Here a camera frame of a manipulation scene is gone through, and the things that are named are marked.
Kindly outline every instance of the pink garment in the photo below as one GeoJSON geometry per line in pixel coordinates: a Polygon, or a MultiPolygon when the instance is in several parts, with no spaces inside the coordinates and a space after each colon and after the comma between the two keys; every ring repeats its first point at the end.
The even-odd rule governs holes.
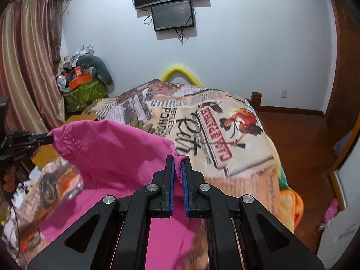
{"type": "MultiPolygon", "coordinates": [[[[54,129],[54,148],[77,166],[84,178],[84,189],[64,202],[40,229],[52,242],[71,224],[106,195],[131,195],[150,184],[155,172],[165,168],[167,155],[175,161],[179,176],[182,156],[172,141],[113,121],[76,121],[54,129]]],[[[174,209],[170,219],[152,219],[146,270],[181,270],[186,261],[199,220],[186,218],[182,188],[174,186],[174,209]]]]}

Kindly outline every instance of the bed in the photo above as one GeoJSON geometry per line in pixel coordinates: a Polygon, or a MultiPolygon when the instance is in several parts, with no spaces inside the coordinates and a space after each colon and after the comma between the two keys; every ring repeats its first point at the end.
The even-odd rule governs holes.
{"type": "MultiPolygon", "coordinates": [[[[218,89],[154,79],[118,97],[96,101],[79,119],[90,117],[129,125],[136,116],[144,126],[152,126],[155,135],[172,140],[178,154],[188,155],[193,169],[203,172],[207,183],[228,195],[255,196],[293,232],[304,210],[302,200],[288,187],[276,148],[253,108],[258,108],[260,101],[261,94],[257,93],[246,100],[218,89]]],[[[22,267],[48,244],[38,230],[41,222],[61,206],[63,200],[66,202],[69,195],[76,198],[75,193],[82,186],[81,173],[58,157],[51,147],[42,148],[34,162],[39,159],[51,164],[44,166],[39,180],[18,209],[22,267]],[[56,202],[50,201],[44,208],[41,188],[49,174],[55,174],[64,185],[56,202]]],[[[16,225],[14,218],[9,223],[16,225]]],[[[8,239],[16,248],[16,235],[8,239]]],[[[204,240],[205,227],[201,226],[184,269],[205,269],[207,243],[204,240]]]]}

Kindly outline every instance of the metal screw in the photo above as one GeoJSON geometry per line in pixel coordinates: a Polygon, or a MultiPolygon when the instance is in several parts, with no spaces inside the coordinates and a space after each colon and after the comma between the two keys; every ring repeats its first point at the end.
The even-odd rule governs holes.
{"type": "Polygon", "coordinates": [[[205,191],[208,191],[208,190],[210,190],[210,185],[209,184],[201,184],[200,186],[199,186],[199,188],[200,188],[200,190],[202,190],[203,192],[205,192],[205,191]]]}
{"type": "Polygon", "coordinates": [[[243,201],[245,203],[252,203],[254,202],[254,197],[252,195],[245,195],[243,196],[243,201]]]}
{"type": "Polygon", "coordinates": [[[154,192],[159,188],[159,186],[157,184],[150,184],[146,188],[147,188],[148,191],[154,192]]]}
{"type": "Polygon", "coordinates": [[[104,197],[103,201],[105,204],[111,204],[115,201],[115,198],[114,198],[114,196],[109,195],[109,196],[104,197]]]}

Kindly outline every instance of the yellow foam tube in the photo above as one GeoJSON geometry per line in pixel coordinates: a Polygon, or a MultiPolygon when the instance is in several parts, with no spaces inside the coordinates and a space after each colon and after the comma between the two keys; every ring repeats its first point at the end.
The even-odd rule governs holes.
{"type": "Polygon", "coordinates": [[[172,66],[169,69],[167,69],[164,73],[164,75],[161,77],[162,82],[168,82],[170,77],[176,73],[179,72],[182,75],[185,76],[185,78],[190,82],[191,85],[195,85],[198,87],[203,87],[202,84],[199,82],[198,79],[194,76],[193,73],[191,73],[188,69],[181,67],[181,66],[172,66]]]}

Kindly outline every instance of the wooden floor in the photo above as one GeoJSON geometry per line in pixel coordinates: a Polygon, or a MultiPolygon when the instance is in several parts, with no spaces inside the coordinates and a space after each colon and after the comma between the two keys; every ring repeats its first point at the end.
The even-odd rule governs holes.
{"type": "Polygon", "coordinates": [[[258,114],[278,150],[289,186],[304,201],[305,213],[295,235],[316,252],[320,241],[317,226],[323,222],[323,214],[335,196],[328,176],[336,159],[333,136],[320,116],[258,114]]]}

